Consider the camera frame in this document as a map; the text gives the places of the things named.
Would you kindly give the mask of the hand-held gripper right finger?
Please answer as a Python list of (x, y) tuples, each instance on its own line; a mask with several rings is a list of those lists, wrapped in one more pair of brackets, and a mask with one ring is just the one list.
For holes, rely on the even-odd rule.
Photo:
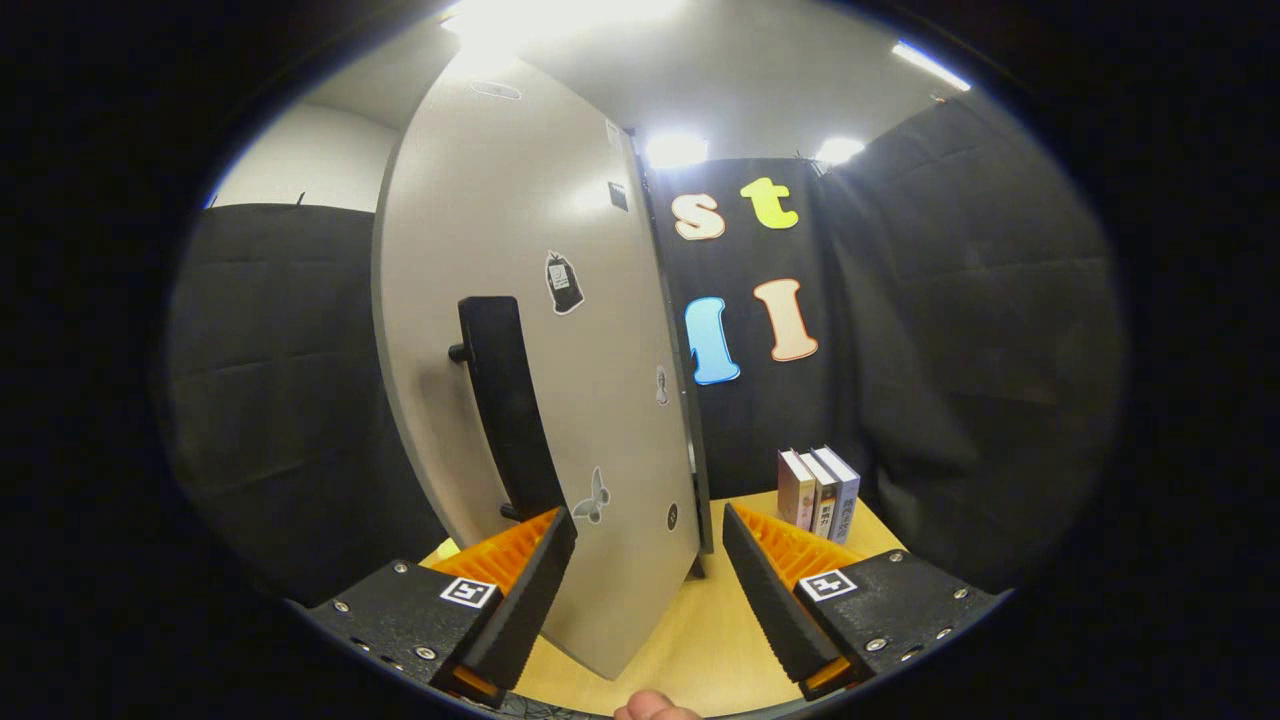
[(722, 544), (806, 701), (913, 665), (1011, 594), (991, 594), (906, 550), (854, 553), (741, 503), (724, 506)]

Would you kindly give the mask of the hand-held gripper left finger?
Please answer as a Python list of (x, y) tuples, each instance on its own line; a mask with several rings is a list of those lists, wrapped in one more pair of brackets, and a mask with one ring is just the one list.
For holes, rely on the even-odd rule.
[(568, 569), (566, 506), (430, 566), (393, 560), (332, 597), (291, 602), (376, 671), (453, 706), (499, 708), (516, 688)]

